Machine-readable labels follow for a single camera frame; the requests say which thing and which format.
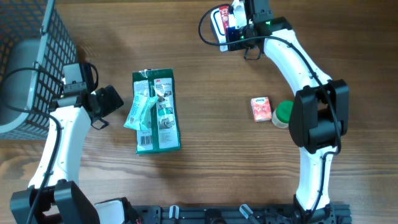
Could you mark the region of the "red Nescafe coffee stick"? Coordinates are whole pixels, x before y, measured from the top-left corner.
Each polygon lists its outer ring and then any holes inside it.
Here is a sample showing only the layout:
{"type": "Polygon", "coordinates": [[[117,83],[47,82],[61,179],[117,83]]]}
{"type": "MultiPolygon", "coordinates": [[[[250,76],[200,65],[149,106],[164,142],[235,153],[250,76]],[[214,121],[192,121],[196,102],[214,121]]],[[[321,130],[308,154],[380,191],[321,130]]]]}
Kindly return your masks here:
{"type": "Polygon", "coordinates": [[[221,16],[224,32],[226,32],[227,28],[229,27],[229,6],[221,6],[219,8],[219,13],[221,16]]]}

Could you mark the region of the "light green snack pouch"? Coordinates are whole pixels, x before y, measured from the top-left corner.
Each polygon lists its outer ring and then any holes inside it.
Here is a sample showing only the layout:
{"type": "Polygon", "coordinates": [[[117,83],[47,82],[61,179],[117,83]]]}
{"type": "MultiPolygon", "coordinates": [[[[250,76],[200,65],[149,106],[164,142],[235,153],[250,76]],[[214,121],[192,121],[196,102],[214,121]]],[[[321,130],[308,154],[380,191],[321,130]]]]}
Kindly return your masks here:
{"type": "Polygon", "coordinates": [[[157,96],[145,96],[138,92],[134,95],[132,107],[124,123],[125,128],[148,131],[151,128],[151,109],[158,100],[157,96]]]}

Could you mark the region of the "green 3M gloves package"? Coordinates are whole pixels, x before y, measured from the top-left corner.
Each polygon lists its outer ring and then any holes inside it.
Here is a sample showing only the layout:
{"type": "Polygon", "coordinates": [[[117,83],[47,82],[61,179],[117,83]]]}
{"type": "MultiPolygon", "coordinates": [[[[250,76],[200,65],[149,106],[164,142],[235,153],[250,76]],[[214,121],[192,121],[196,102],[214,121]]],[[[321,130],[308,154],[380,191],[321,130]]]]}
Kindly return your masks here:
{"type": "Polygon", "coordinates": [[[136,153],[156,154],[181,149],[173,69],[134,72],[132,80],[136,93],[156,97],[156,103],[149,112],[148,130],[136,132],[136,153]]]}

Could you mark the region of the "red Kleenex tissue pack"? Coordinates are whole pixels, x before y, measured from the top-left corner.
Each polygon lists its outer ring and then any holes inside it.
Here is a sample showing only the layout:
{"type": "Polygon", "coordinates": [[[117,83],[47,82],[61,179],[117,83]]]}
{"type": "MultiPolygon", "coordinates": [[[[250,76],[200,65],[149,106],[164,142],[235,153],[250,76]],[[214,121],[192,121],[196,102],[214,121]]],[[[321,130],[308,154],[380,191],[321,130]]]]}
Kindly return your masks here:
{"type": "Polygon", "coordinates": [[[251,108],[256,123],[271,120],[272,110],[268,97],[252,98],[251,108]]]}

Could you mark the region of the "green lid jar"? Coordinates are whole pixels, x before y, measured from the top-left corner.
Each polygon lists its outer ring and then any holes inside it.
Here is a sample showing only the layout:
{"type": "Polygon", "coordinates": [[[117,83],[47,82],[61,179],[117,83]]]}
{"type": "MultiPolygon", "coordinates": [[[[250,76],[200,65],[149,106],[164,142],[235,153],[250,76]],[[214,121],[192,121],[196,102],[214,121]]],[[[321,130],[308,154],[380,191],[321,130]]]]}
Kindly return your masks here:
{"type": "Polygon", "coordinates": [[[272,113],[272,123],[278,128],[288,128],[294,102],[283,101],[272,113]]]}

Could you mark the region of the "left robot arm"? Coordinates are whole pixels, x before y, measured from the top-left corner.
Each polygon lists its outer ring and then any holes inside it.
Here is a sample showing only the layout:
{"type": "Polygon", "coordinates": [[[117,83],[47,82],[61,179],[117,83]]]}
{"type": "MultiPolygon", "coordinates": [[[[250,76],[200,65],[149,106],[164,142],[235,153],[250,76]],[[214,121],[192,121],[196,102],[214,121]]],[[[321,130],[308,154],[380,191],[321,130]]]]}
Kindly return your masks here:
{"type": "Polygon", "coordinates": [[[13,193],[10,209],[17,223],[131,223],[135,210],[126,198],[93,205],[78,186],[81,155],[93,124],[122,107],[113,86],[98,86],[91,63],[72,63],[62,70],[61,93],[44,114],[49,133],[39,166],[26,190],[13,193]]]}

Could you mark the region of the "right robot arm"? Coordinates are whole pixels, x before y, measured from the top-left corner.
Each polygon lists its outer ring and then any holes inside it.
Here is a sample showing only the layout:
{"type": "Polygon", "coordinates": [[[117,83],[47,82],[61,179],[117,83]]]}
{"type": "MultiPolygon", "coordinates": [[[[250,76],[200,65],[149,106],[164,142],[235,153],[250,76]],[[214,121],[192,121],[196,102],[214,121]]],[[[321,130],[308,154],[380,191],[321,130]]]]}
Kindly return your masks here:
{"type": "Polygon", "coordinates": [[[237,34],[229,50],[258,47],[283,74],[295,96],[289,133],[300,149],[300,180],[294,200],[297,221],[333,218],[328,196],[331,163],[348,129],[349,88],[332,80],[304,51],[286,18],[275,18],[267,1],[233,1],[229,13],[237,34]]]}

